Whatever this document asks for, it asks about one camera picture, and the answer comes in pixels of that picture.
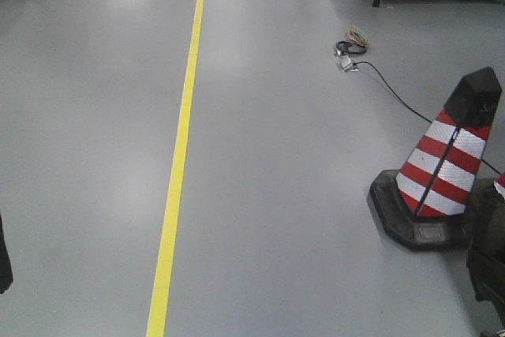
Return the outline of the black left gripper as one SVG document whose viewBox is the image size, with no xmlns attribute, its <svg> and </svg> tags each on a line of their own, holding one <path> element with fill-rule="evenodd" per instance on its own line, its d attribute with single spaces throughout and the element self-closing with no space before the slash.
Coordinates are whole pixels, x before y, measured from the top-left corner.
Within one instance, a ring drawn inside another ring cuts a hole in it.
<svg viewBox="0 0 505 337">
<path fill-rule="evenodd" d="M 2 220 L 0 220 L 0 292 L 4 294 L 13 283 L 13 271 L 6 248 L 5 237 L 3 233 Z"/>
</svg>

